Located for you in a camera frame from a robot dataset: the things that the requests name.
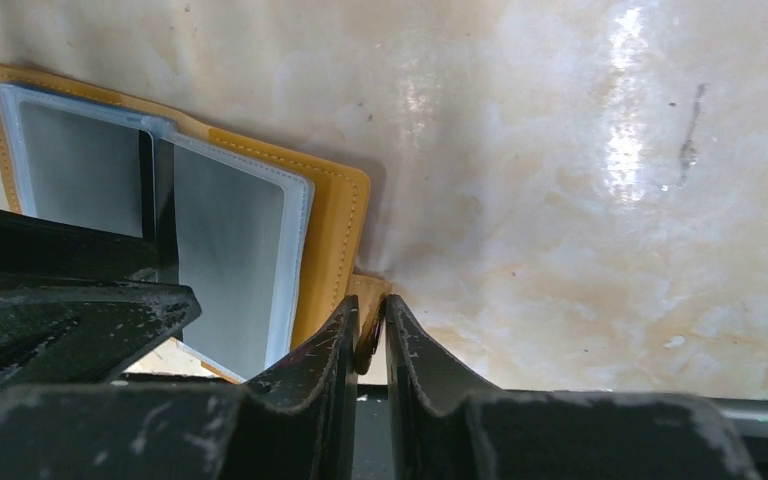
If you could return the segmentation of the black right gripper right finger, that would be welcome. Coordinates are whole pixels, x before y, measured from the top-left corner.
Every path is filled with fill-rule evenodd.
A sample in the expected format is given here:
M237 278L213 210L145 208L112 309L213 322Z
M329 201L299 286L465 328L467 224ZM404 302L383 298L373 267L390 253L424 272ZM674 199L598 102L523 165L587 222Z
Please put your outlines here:
M682 394L508 391L383 302L400 479L755 479L735 427Z

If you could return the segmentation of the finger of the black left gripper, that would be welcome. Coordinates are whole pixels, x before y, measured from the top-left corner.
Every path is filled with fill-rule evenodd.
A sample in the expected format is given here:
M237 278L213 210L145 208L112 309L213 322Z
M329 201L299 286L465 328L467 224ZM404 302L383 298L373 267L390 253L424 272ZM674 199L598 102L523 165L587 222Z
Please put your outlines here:
M111 381L194 321L159 269L147 240L0 210L0 392Z

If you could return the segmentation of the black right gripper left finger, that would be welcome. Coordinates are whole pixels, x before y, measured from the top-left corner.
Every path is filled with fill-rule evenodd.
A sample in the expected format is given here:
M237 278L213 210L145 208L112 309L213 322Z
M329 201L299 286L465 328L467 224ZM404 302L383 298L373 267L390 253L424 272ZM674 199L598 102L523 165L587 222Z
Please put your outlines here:
M359 301L251 380L0 394L0 479L347 479Z

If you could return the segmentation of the yellow leather card holder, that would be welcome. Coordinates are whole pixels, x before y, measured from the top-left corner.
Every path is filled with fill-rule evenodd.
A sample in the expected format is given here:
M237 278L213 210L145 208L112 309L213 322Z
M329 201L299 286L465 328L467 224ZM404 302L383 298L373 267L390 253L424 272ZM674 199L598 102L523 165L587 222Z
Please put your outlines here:
M357 275L354 260L370 197L361 170L254 140L201 122L169 106L71 78L0 64L0 171L10 209L22 212L24 147L19 105L31 102L128 126L152 137L142 164L143 236L157 249L161 283L181 283L174 204L176 146L278 185L284 192L264 369L310 338L348 294L375 301L388 286ZM238 377L183 341L204 369Z

